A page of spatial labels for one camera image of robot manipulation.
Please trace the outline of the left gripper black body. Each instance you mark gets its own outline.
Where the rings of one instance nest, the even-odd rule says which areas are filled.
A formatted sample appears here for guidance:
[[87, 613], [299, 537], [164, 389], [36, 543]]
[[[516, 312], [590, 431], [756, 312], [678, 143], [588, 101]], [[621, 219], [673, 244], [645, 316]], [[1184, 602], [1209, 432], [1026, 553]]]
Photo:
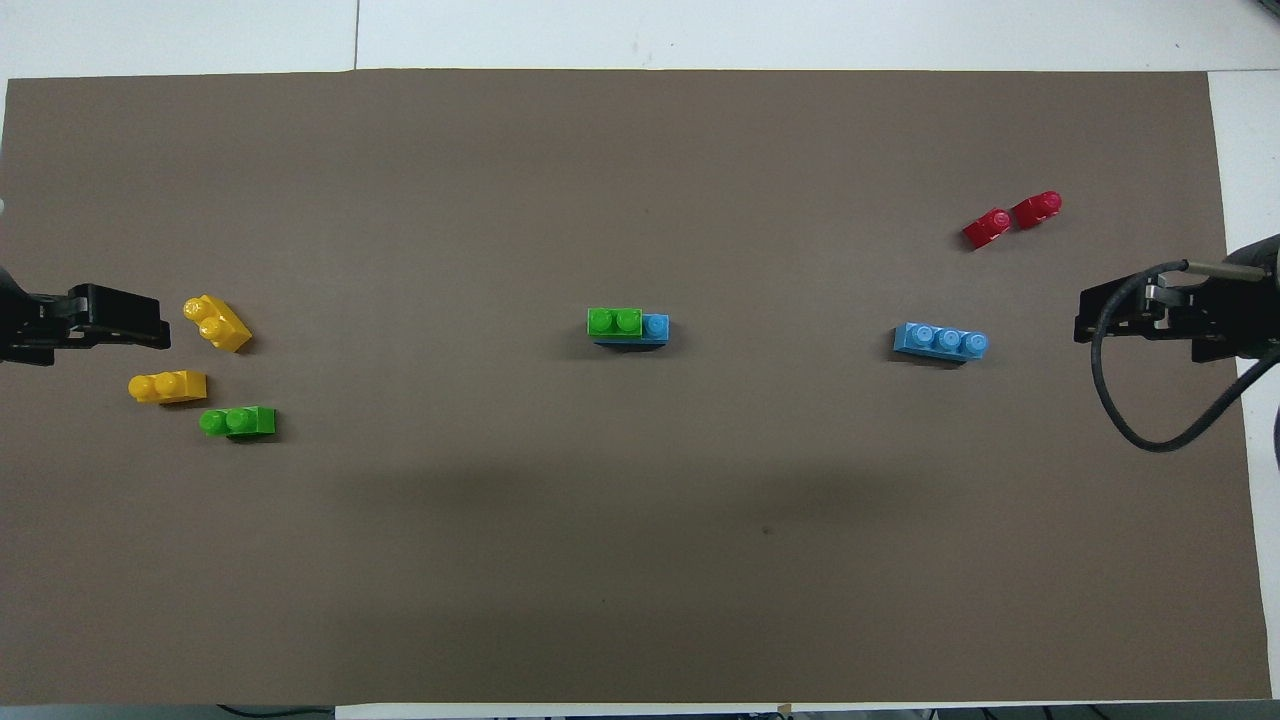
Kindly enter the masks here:
[[29, 293], [1, 268], [1, 361], [51, 366], [59, 348], [74, 348], [67, 295]]

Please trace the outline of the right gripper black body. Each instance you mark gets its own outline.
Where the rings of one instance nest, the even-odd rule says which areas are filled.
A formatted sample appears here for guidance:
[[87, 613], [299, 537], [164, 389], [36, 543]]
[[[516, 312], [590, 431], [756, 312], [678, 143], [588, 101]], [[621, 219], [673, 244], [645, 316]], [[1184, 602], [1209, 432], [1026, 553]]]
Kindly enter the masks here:
[[1160, 340], [1189, 340], [1190, 359], [1211, 363], [1226, 357], [1258, 359], [1277, 350], [1279, 291], [1276, 278], [1165, 286], [1167, 296]]

